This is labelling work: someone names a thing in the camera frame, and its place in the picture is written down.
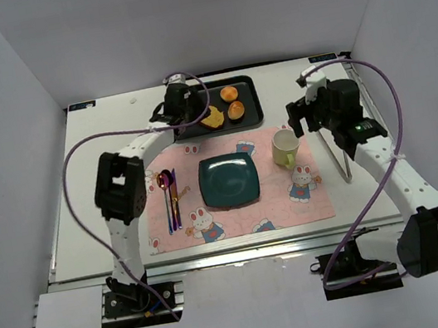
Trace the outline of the iridescent spoon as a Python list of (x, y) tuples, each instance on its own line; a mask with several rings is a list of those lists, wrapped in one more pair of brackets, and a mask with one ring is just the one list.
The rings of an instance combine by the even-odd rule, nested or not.
[(167, 211), (167, 220), (168, 220), (168, 231), (171, 235), (174, 234), (174, 231), (177, 229), (174, 210), (173, 210), (173, 201), (171, 196), (170, 188), (173, 184), (173, 176), (169, 170), (162, 170), (157, 175), (158, 187), (162, 189), (166, 211)]

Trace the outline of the black baking tray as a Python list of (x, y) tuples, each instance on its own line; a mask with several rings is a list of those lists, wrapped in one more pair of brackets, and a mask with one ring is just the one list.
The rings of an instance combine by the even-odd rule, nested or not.
[[(234, 132), (236, 130), (250, 130), (260, 126), (264, 119), (264, 112), (260, 105), (260, 100), (256, 93), (255, 84), (249, 76), (232, 76), (227, 79), (208, 81), (205, 83), (211, 97), (211, 106), (217, 108), (225, 116), (224, 124), (213, 129), (203, 124), (195, 124), (188, 128), (177, 140), (191, 140), (197, 137), (211, 134), (221, 134), (222, 132)], [(244, 105), (245, 113), (240, 121), (234, 121), (228, 118), (227, 111), (229, 104), (226, 103), (220, 96), (220, 92), (224, 87), (234, 86), (237, 89), (238, 100)]]

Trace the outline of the metal food tongs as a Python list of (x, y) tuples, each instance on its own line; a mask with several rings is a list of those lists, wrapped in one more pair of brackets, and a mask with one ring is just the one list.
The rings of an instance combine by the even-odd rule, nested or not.
[(327, 153), (328, 157), (331, 159), (331, 162), (333, 162), (333, 166), (337, 170), (340, 177), (343, 179), (343, 181), (346, 184), (351, 184), (351, 182), (353, 181), (353, 176), (352, 176), (351, 165), (350, 162), (348, 161), (347, 153), (341, 150), (343, 160), (342, 161), (338, 160), (336, 153), (333, 152), (332, 148), (329, 146), (329, 143), (324, 138), (323, 134), (320, 131), (318, 131), (316, 134), (317, 137), (319, 138), (319, 143), (321, 143), (321, 145), (323, 146), (325, 153)]

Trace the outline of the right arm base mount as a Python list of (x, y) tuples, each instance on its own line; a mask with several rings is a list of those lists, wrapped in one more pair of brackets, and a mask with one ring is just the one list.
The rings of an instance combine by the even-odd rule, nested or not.
[[(356, 246), (356, 238), (370, 232), (375, 232), (375, 229), (364, 228), (357, 233), (356, 237), (352, 237), (346, 243), (329, 272), (328, 281), (330, 283), (339, 284), (341, 281), (354, 279), (382, 266), (383, 263), (380, 261), (364, 260)], [(382, 272), (375, 273), (360, 282), (355, 282), (335, 291), (325, 290), (324, 294), (327, 301), (336, 301), (381, 291), (390, 291), (391, 289), (396, 290), (400, 287), (403, 287), (402, 277), (400, 277), (396, 264), (393, 263), (383, 269)]]

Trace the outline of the pale green mug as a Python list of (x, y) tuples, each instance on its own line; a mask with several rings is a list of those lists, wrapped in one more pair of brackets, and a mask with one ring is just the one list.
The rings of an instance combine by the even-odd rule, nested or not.
[(288, 128), (275, 132), (272, 138), (272, 157), (275, 164), (292, 169), (295, 165), (300, 141), (293, 130)]

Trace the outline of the pink bunny placemat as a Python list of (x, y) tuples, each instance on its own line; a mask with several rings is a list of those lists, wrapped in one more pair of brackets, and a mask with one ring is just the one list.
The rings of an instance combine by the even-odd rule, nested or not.
[[(197, 144), (174, 146), (160, 154), (145, 171), (151, 253), (156, 255), (334, 217), (332, 203), (306, 140), (299, 142), (294, 168), (287, 169), (274, 162), (272, 140), (277, 130), (271, 127), (211, 138)], [(255, 163), (260, 197), (242, 208), (210, 209), (203, 202), (199, 188), (198, 165), (213, 156), (238, 152), (247, 153)], [(178, 186), (182, 226), (174, 233), (168, 229), (164, 191), (156, 182), (164, 169), (175, 173)]]

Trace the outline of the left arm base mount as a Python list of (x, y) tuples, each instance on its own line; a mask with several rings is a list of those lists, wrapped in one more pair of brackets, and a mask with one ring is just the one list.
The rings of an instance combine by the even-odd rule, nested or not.
[(139, 284), (121, 284), (107, 277), (103, 291), (101, 328), (142, 328), (177, 323), (183, 313), (180, 281), (153, 284), (157, 294)]

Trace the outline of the blue table label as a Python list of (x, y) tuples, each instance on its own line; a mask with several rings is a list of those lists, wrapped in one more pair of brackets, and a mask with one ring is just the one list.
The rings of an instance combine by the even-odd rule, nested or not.
[(332, 52), (308, 57), (310, 64), (324, 63), (326, 61), (336, 60), (338, 56)]
[(88, 101), (78, 102), (78, 103), (73, 104), (73, 105), (69, 105), (69, 107), (67, 109), (69, 112), (74, 112), (74, 111), (78, 111), (78, 110), (94, 108), (95, 105), (96, 105), (95, 100), (88, 100)]

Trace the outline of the dark green square plate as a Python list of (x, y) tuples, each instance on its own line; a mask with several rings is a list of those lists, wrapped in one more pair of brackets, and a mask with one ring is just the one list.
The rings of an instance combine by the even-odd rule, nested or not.
[(260, 197), (257, 168), (246, 153), (218, 155), (200, 161), (198, 183), (203, 202), (209, 208), (243, 207)]

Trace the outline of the toast slice with crust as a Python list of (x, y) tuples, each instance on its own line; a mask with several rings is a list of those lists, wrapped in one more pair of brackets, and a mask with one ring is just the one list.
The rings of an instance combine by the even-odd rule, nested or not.
[(219, 130), (225, 124), (224, 112), (218, 110), (215, 106), (209, 106), (209, 115), (201, 119), (199, 125), (209, 130)]

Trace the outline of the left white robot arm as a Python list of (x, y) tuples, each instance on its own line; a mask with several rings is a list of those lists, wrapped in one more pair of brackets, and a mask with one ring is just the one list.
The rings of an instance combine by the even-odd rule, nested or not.
[(114, 251), (114, 270), (106, 285), (135, 312), (145, 311), (153, 295), (145, 288), (139, 248), (139, 218), (148, 195), (145, 170), (189, 123), (208, 113), (207, 103), (184, 80), (169, 82), (164, 95), (149, 119), (152, 128), (118, 153), (104, 152), (97, 166), (95, 206), (106, 222)]

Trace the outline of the round bun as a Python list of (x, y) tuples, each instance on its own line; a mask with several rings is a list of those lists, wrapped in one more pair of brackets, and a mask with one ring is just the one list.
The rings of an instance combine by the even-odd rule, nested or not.
[(238, 98), (238, 90), (234, 86), (223, 87), (219, 93), (219, 96), (226, 103), (232, 103)]
[(227, 111), (228, 119), (233, 122), (240, 121), (245, 116), (245, 111), (244, 104), (240, 100), (234, 100)]

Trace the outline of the right blue table label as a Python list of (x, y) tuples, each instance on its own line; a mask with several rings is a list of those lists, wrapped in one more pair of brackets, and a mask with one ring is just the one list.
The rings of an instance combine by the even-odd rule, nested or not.
[(326, 61), (336, 60), (338, 56), (332, 52), (308, 57), (310, 64), (324, 63)]

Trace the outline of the left blue table label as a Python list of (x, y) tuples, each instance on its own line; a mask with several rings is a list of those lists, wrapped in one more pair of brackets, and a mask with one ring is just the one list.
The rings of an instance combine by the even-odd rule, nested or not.
[(67, 109), (69, 112), (74, 112), (74, 111), (78, 111), (78, 110), (94, 108), (95, 105), (96, 105), (95, 100), (88, 100), (88, 101), (78, 102), (78, 103), (73, 104), (73, 105), (69, 105), (69, 107)]

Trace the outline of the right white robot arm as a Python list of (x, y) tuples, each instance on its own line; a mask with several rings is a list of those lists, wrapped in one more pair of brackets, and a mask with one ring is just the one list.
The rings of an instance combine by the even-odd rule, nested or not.
[(356, 82), (342, 79), (325, 81), (286, 107), (296, 136), (303, 135), (303, 124), (311, 132), (329, 130), (335, 144), (377, 181), (377, 191), (387, 194), (405, 222), (400, 233), (351, 229), (342, 246), (354, 252), (356, 263), (377, 262), (377, 272), (386, 263), (417, 278), (438, 272), (438, 190), (397, 156), (385, 128), (365, 117), (360, 101)]

